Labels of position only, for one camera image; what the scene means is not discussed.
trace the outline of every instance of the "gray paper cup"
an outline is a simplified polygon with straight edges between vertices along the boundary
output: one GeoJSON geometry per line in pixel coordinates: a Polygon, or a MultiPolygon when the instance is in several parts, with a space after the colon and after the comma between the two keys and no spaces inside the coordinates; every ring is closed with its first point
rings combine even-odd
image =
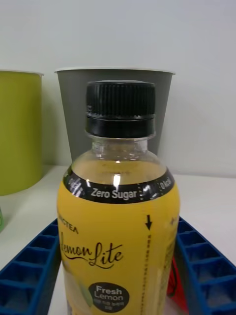
{"type": "Polygon", "coordinates": [[[58,74],[61,99],[72,160],[91,148],[85,134],[87,82],[98,80],[138,80],[153,82],[156,87],[156,136],[148,148],[157,154],[173,72],[139,68],[75,67],[61,68],[58,74]]]}

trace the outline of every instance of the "yellow bottle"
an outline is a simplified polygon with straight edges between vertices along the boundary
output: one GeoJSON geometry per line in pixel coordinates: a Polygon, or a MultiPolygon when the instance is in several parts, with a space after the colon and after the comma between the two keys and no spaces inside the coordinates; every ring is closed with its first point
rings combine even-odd
{"type": "Polygon", "coordinates": [[[92,149],[66,172],[58,222],[68,315],[162,315],[179,196],[148,151],[154,85],[98,81],[87,88],[92,149]]]}

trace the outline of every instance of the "white shelf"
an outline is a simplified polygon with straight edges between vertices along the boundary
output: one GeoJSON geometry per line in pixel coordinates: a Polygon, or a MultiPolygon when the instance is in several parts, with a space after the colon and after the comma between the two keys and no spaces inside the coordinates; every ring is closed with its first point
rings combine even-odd
{"type": "MultiPolygon", "coordinates": [[[[43,179],[28,190],[0,197],[5,228],[0,233],[0,269],[57,216],[59,183],[67,167],[45,169],[43,179]]],[[[175,175],[181,216],[236,265],[236,179],[175,175]]],[[[66,300],[60,269],[49,315],[65,315],[66,300]]],[[[169,301],[166,315],[178,312],[169,301]]]]}

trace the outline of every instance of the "white wall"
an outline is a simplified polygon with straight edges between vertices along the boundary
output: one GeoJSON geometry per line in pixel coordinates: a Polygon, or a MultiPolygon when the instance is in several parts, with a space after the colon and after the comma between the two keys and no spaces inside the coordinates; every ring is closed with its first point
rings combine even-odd
{"type": "Polygon", "coordinates": [[[54,70],[75,65],[176,71],[160,157],[236,176],[235,0],[0,0],[0,66],[45,73],[45,163],[70,163],[54,70]]]}

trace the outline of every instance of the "black bottle cap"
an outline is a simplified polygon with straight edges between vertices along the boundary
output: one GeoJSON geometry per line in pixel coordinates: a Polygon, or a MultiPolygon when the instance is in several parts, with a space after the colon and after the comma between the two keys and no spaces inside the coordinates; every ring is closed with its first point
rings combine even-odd
{"type": "Polygon", "coordinates": [[[105,138],[155,134],[155,85],[142,81],[95,81],[87,86],[86,131],[105,138]]]}

